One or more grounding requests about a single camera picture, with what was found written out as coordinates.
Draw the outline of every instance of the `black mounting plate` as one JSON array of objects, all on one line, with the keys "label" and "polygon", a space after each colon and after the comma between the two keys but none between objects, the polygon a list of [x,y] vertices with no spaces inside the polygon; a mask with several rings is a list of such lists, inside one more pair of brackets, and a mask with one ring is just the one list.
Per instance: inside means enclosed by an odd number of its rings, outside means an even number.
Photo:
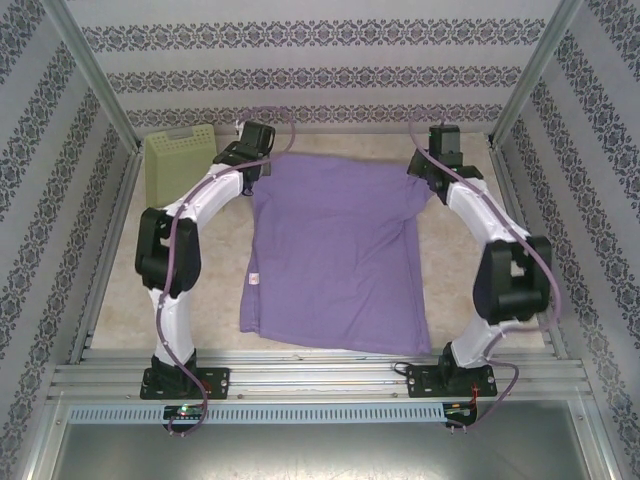
[{"label": "black mounting plate", "polygon": [[478,388],[478,397],[498,395],[496,377],[490,365],[459,369],[446,386],[442,381],[442,371],[438,365],[408,365],[405,373],[410,398],[470,398],[473,395],[474,384]]},{"label": "black mounting plate", "polygon": [[[226,400],[229,393],[228,368],[197,368],[196,377],[200,380],[209,400]],[[142,377],[140,398],[142,400],[201,400],[202,394],[198,388],[190,392],[165,391],[159,384],[152,368],[147,368]]]}]

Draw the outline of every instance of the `gray floor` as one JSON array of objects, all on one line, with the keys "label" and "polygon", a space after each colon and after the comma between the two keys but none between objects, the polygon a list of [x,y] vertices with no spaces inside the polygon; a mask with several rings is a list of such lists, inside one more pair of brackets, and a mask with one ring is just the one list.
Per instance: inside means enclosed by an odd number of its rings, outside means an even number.
[{"label": "gray floor", "polygon": [[506,403],[478,430],[440,424],[208,425],[185,439],[160,426],[69,425],[54,478],[588,478],[561,402]]}]

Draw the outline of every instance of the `cable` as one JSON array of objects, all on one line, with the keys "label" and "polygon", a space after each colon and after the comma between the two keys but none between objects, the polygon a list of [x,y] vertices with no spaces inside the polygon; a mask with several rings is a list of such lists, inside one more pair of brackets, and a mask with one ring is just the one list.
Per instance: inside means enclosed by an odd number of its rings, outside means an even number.
[{"label": "cable", "polygon": [[[173,280],[172,273],[173,273],[173,268],[174,268],[174,263],[175,263],[175,254],[176,254],[176,248],[175,248],[176,245],[175,244],[176,244],[176,232],[177,232],[177,229],[178,229],[178,221],[180,220],[180,215],[185,211],[185,209],[189,205],[189,202],[191,202],[191,200],[193,200],[193,198],[200,192],[200,190],[202,190],[204,187],[206,187],[210,183],[214,182],[216,179],[222,177],[223,175],[226,175],[229,172],[233,172],[233,171],[236,171],[236,170],[242,170],[244,168],[249,168],[249,167],[257,167],[259,165],[265,165],[267,163],[273,162],[273,161],[277,160],[278,158],[282,157],[283,155],[285,155],[286,153],[288,153],[289,150],[291,150],[291,147],[293,146],[293,142],[296,139],[296,126],[295,126],[295,123],[293,121],[293,115],[289,111],[287,111],[285,108],[282,108],[282,107],[257,107],[257,108],[251,109],[250,112],[255,111],[255,110],[271,110],[271,111],[284,113],[285,114],[285,118],[288,118],[289,124],[291,125],[291,139],[289,140],[289,144],[285,147],[285,149],[282,152],[277,153],[273,157],[265,158],[263,160],[256,160],[254,162],[244,163],[244,164],[237,165],[237,166],[234,166],[234,167],[230,166],[228,168],[225,168],[225,169],[221,170],[220,172],[216,173],[215,175],[212,175],[210,177],[205,178],[204,180],[202,180],[200,183],[198,183],[193,188],[193,190],[189,193],[189,195],[186,196],[186,198],[184,199],[184,201],[182,202],[182,204],[180,205],[180,207],[176,211],[176,213],[175,213],[175,215],[173,217],[173,221],[171,222],[171,233],[169,234],[169,262],[168,262],[168,267],[167,267],[167,278],[165,280],[164,289],[163,289],[162,293],[160,294],[160,299],[158,300],[158,309],[156,311],[156,331],[158,332],[158,338],[160,339],[160,342],[162,343],[162,346],[164,347],[165,352],[167,352],[167,355],[169,355],[169,358],[171,358],[173,363],[175,363],[175,365],[193,383],[196,384],[196,386],[200,390],[200,393],[202,394],[202,413],[200,415],[200,419],[198,420],[198,422],[196,424],[194,424],[187,431],[180,432],[179,433],[180,437],[186,437],[187,435],[192,434],[193,432],[195,432],[198,428],[200,428],[202,426],[202,424],[206,420],[207,411],[209,409],[209,403],[208,403],[208,399],[207,399],[207,390],[205,389],[204,385],[202,384],[202,382],[200,382],[200,380],[198,380],[198,378],[193,373],[191,373],[189,371],[189,369],[178,359],[178,357],[176,357],[176,355],[173,353],[173,350],[171,350],[171,347],[169,346],[169,342],[167,341],[166,337],[164,336],[164,332],[162,331],[162,309],[164,308],[164,304],[165,304],[167,295],[169,294],[169,291],[171,290],[171,282]],[[171,419],[169,419],[169,424],[167,425],[167,430],[169,431],[170,435],[174,435],[174,434],[177,433],[172,428],[173,422],[174,422],[175,419],[176,419],[176,417],[172,417]]]},{"label": "cable", "polygon": [[[500,224],[509,232],[509,234],[511,234],[511,236],[513,238],[516,239],[516,241],[520,245],[522,245],[522,247],[527,251],[527,253],[529,255],[531,255],[531,257],[540,266],[540,268],[542,269],[542,271],[544,272],[546,277],[549,279],[549,284],[551,286],[551,289],[553,290],[553,299],[554,299],[553,314],[552,314],[551,318],[549,319],[549,322],[546,325],[539,325],[538,327],[515,327],[514,326],[514,327],[511,327],[511,328],[509,326],[507,326],[502,331],[502,335],[495,337],[489,343],[489,345],[487,345],[487,348],[484,349],[484,352],[482,352],[482,355],[487,360],[487,363],[489,365],[492,365],[494,367],[509,367],[509,368],[513,368],[513,372],[514,372],[513,373],[513,379],[511,380],[511,382],[509,382],[509,385],[507,386],[507,388],[504,389],[504,391],[498,397],[498,399],[494,402],[494,404],[491,407],[489,407],[489,409],[480,418],[478,418],[471,426],[465,427],[465,432],[466,432],[466,430],[469,430],[471,428],[475,428],[482,420],[484,420],[486,417],[488,417],[489,415],[491,415],[495,411],[495,409],[500,405],[500,403],[502,403],[502,401],[507,397],[507,395],[509,395],[511,393],[511,390],[513,390],[513,387],[515,386],[516,382],[518,381],[518,378],[520,377],[520,369],[518,368],[517,365],[514,365],[512,363],[508,363],[508,362],[499,362],[499,361],[496,361],[496,360],[491,360],[489,358],[489,355],[491,354],[491,350],[493,349],[493,347],[495,347],[495,345],[500,340],[502,340],[502,338],[504,338],[504,336],[507,333],[510,333],[510,332],[526,333],[526,332],[536,332],[536,331],[549,331],[551,328],[553,328],[555,325],[557,325],[559,320],[560,320],[560,311],[561,311],[560,288],[558,287],[558,282],[556,281],[555,277],[553,276],[553,273],[551,272],[551,269],[549,268],[549,266],[544,262],[542,257],[540,257],[538,252],[536,252],[531,247],[531,245],[529,245],[527,243],[527,241],[524,238],[522,238],[520,235],[518,235],[518,233],[516,233],[516,231],[513,228],[511,228],[511,226],[509,225],[509,221],[502,215],[502,213],[500,212],[498,207],[493,203],[493,201],[482,190],[480,190],[478,187],[473,185],[471,182],[468,182],[465,178],[460,176],[457,172],[451,170],[449,167],[447,167],[443,163],[441,163],[438,160],[436,160],[435,158],[433,158],[431,155],[429,155],[429,152],[427,152],[424,149],[424,147],[420,144],[420,142],[418,140],[418,137],[417,137],[417,134],[416,134],[416,132],[415,132],[415,130],[413,128],[413,126],[414,126],[413,124],[414,124],[414,122],[416,120],[416,116],[417,116],[418,113],[420,113],[420,111],[416,110],[413,113],[413,115],[411,115],[411,117],[409,118],[409,135],[411,135],[411,139],[413,140],[413,143],[415,144],[415,146],[418,149],[418,151],[427,160],[429,160],[433,165],[435,165],[440,170],[444,171],[445,173],[447,173],[448,175],[453,177],[458,182],[461,182],[464,186],[466,186],[469,190],[471,190],[473,193],[478,195],[485,202],[485,204],[489,207],[489,209],[496,216],[496,218],[498,219]],[[455,421],[449,420],[449,423],[459,423],[459,422],[455,422]]]}]

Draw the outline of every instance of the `green plastic basket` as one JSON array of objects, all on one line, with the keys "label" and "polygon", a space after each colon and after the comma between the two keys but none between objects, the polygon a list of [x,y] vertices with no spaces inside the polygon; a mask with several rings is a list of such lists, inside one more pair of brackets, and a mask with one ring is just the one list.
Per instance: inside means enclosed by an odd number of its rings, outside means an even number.
[{"label": "green plastic basket", "polygon": [[217,154],[213,125],[152,133],[144,139],[147,207],[161,208],[187,193]]}]

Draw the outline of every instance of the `patterned wallpaper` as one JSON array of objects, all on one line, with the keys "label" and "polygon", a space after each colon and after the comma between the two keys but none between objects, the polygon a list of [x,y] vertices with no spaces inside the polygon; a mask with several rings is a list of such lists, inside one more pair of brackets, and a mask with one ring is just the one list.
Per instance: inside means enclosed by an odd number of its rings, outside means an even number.
[{"label": "patterned wallpaper", "polygon": [[285,107],[306,132],[404,131],[417,106],[431,119],[444,113],[488,132],[557,3],[69,6],[140,134],[195,122],[229,130],[239,113],[261,105]]},{"label": "patterned wallpaper", "polygon": [[585,2],[502,146],[529,227],[554,245],[563,338],[624,478],[640,478],[639,37],[633,2]]},{"label": "patterned wallpaper", "polygon": [[0,478],[65,363],[128,152],[37,0],[0,1]]}]

